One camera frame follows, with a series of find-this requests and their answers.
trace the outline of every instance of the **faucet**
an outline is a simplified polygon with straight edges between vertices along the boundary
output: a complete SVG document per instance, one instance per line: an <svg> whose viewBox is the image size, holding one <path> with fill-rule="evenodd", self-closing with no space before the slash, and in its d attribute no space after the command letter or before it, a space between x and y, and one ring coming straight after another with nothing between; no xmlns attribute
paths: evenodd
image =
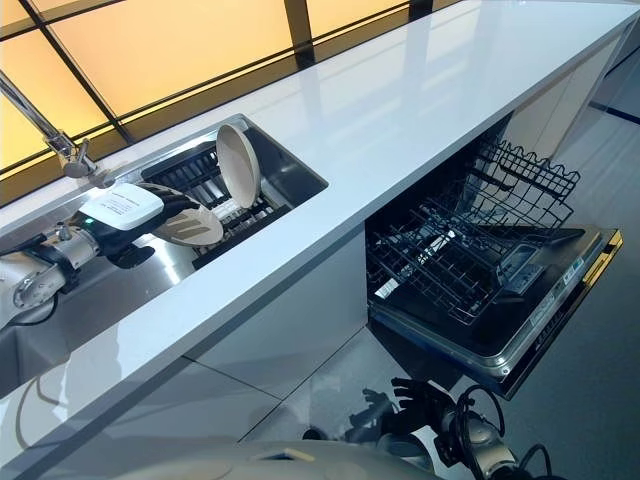
<svg viewBox="0 0 640 480"><path fill-rule="evenodd" d="M106 170L98 168L89 158L89 140L82 140L77 146L62 130L55 128L33 105L14 83L0 70L0 90L15 107L44 135L44 142L58 155L63 173L70 178L87 179L99 188L106 188L113 182L106 181Z"/></svg>

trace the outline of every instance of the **white plate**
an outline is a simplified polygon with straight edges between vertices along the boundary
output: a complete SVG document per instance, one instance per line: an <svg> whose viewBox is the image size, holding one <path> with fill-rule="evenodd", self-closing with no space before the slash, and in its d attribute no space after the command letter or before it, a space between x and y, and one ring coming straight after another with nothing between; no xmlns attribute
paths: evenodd
<svg viewBox="0 0 640 480"><path fill-rule="evenodd" d="M171 217L152 233L166 241L185 247L205 247L222 240L224 230L218 217L212 210L194 200L189 195L155 183L139 183L141 187L152 186L175 195L184 195L189 200L200 205L199 208L183 210L175 217Z"/></svg>
<svg viewBox="0 0 640 480"><path fill-rule="evenodd" d="M238 205L249 208L260 194L260 166L249 139L233 125L222 125L218 129L216 151L229 193Z"/></svg>

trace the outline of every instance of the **kitchen countertop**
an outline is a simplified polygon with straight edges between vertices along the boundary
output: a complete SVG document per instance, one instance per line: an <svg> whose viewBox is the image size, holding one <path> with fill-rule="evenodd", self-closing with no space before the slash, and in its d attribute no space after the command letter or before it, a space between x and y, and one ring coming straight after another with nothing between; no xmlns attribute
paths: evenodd
<svg viewBox="0 0 640 480"><path fill-rule="evenodd" d="M66 427L80 428L126 397L638 12L625 4L458 3L105 159L136 160L243 113L329 186L75 350L42 375L39 389L26 384L1 399L4 471L48 453L73 433ZM63 179L0 215L11 223L73 188ZM48 391L60 393L51 399ZM38 442L46 445L20 455Z"/></svg>

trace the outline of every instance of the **dish rack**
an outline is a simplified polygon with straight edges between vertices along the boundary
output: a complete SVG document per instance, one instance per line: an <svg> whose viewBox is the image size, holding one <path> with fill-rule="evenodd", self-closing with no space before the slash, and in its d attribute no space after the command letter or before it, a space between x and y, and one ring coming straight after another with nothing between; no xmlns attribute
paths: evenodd
<svg viewBox="0 0 640 480"><path fill-rule="evenodd" d="M224 227L222 240L212 246L196 247L193 265L203 267L235 245L280 218L291 208L278 204L261 192L249 208L240 207L231 197L222 178L216 142L204 142L142 172L145 182L164 185L185 193L213 210Z"/></svg>
<svg viewBox="0 0 640 480"><path fill-rule="evenodd" d="M472 152L444 193L367 236L371 291L408 286L467 325L541 274L530 261L573 213L566 199L580 179L506 141L481 138Z"/></svg>

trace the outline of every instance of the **cable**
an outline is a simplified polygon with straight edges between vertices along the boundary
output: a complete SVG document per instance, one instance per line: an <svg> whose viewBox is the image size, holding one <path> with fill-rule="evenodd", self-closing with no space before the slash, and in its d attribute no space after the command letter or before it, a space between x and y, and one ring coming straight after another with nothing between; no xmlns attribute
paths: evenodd
<svg viewBox="0 0 640 480"><path fill-rule="evenodd" d="M53 296L53 306L51 307L51 311L42 320L37 320L35 322L25 322L25 323L16 322L15 320L11 320L9 323L7 323L7 326L8 327L9 326L10 327L33 327L35 325L40 325L41 323L44 323L47 320L49 320L53 316L53 314L56 313L57 309L58 309L58 293L56 293Z"/></svg>
<svg viewBox="0 0 640 480"><path fill-rule="evenodd" d="M6 250L0 251L0 257L4 255L9 255L10 253L20 252L22 250L35 247L36 245L39 245L46 240L47 240L47 236L44 233L39 233L38 235L35 235L30 239L25 240L22 243L19 243L18 245L15 245L11 248L7 248Z"/></svg>
<svg viewBox="0 0 640 480"><path fill-rule="evenodd" d="M553 472L551 471L551 458L549 457L549 452L541 443L536 443L533 447L527 450L527 453L524 454L524 457L522 457L522 461L520 462L520 468L526 469L529 461L537 452L542 452L542 455L544 456L544 466L547 471L547 477L553 476Z"/></svg>
<svg viewBox="0 0 640 480"><path fill-rule="evenodd" d="M495 406L496 412L498 413L498 419L500 421L500 427L496 427L493 423L487 421L493 428L498 431L500 437L503 437L505 434L505 423L504 423L504 414L502 413L502 408L500 408L500 404L498 403L498 399L496 396L486 387L482 385L473 385L472 387L467 388L460 398L458 399L458 403L456 403L456 410L454 416L454 422L456 425L456 435L458 444L462 449L462 456L464 459L464 463L469 467L471 473L476 478L476 480L484 480L484 475L482 473L482 469L480 465L478 465L478 461L473 454L471 449L471 440L469 439L469 407L475 404L475 400L470 398L471 393L476 390L481 390L487 394L487 396L493 402Z"/></svg>
<svg viewBox="0 0 640 480"><path fill-rule="evenodd" d="M489 389L487 389L486 387L483 387L482 385L474 385L472 387L467 388L464 391L464 393L460 395L460 398L456 403L455 415L453 420L456 426L455 433L456 433L458 445L460 445L460 448L462 450L464 463L465 465L467 465L469 470L471 470L471 473L473 474L475 479L484 480L484 474L482 473L482 469L480 468L480 465L478 464L478 461L475 455L473 454L473 450L471 448L471 440L469 438L469 407L475 404L475 400L470 398L470 395L476 390L481 390L484 393L486 393L487 396L493 402L496 412L498 413L499 427L496 427L493 423L491 423L488 420L484 420L484 421L487 422L489 425L491 425L493 428L495 428L498 431L498 434L500 435L500 437L504 436L506 429L505 429L504 413L502 412L502 408L500 407L500 404L498 403L498 399L496 398L496 396ZM553 475L553 472L551 469L551 457L549 456L549 452L546 449L546 447L540 443L535 444L533 447L531 447L527 451L527 453L522 458L522 461L520 462L517 470L526 472L527 464L538 451L542 452L544 456L546 475L536 477L535 480L566 480L557 475Z"/></svg>

